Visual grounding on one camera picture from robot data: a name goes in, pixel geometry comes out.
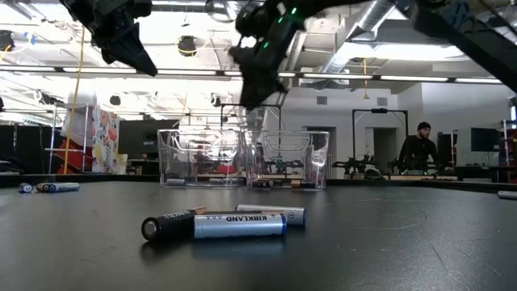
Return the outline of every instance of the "table surface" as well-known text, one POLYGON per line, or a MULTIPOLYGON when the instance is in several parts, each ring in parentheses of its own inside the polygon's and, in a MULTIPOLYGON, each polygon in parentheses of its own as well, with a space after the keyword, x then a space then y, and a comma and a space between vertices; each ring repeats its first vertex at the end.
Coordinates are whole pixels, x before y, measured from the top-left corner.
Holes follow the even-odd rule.
POLYGON ((517 201, 432 188, 324 192, 84 183, 0 190, 2 290, 516 290, 517 201), (282 238, 149 245, 144 218, 207 206, 305 206, 282 238))

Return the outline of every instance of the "transparent container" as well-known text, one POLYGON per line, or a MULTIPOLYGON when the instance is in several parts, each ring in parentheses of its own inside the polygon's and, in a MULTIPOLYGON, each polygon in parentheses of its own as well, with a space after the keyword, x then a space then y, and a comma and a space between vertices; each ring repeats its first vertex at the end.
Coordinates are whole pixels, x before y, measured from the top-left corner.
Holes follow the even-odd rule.
POLYGON ((325 188, 328 132, 247 131, 246 182, 250 188, 325 188))
POLYGON ((158 130, 160 184, 233 188, 244 182, 242 133, 234 130, 158 130))

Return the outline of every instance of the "laboratory room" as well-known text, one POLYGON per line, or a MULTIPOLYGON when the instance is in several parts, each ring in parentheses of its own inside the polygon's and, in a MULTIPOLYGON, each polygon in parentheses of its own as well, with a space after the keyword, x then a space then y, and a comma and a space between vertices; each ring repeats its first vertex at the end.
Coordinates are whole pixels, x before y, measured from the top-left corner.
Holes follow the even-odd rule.
POLYGON ((0 1, 0 289, 517 290, 516 12, 0 1))

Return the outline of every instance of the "man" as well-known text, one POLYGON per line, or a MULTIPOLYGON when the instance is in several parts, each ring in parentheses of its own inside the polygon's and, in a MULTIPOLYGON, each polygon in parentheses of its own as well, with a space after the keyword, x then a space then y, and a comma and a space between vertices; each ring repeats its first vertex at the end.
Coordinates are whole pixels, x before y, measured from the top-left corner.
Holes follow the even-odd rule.
POLYGON ((439 169, 442 167, 438 164, 438 154, 436 153, 436 145, 429 140, 431 134, 431 125, 427 122, 421 122, 417 127, 416 136, 408 136, 404 141, 399 162, 405 170, 420 170, 427 172, 427 159, 429 155, 436 162, 439 169))

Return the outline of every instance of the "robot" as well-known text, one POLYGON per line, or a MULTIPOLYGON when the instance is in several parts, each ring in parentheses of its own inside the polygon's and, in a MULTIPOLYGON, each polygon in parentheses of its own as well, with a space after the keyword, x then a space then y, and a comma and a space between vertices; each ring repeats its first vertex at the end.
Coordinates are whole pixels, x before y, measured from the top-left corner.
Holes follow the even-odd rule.
MULTIPOLYGON (((253 48, 232 47, 229 54, 242 72, 240 103, 253 110, 270 95, 286 94, 278 69, 296 31, 304 20, 332 7, 367 0, 266 0, 261 6, 245 6, 235 21, 242 36, 253 36, 253 48)), ((515 44, 477 19, 467 0, 393 0, 396 8, 411 19, 415 30, 430 37, 448 40, 478 65, 517 92, 517 49, 515 44)), ((496 22, 517 31, 484 0, 476 0, 496 22)), ((107 63, 121 61, 154 76, 158 71, 139 39, 134 19, 150 15, 151 0, 60 0, 70 14, 92 34, 107 63)))

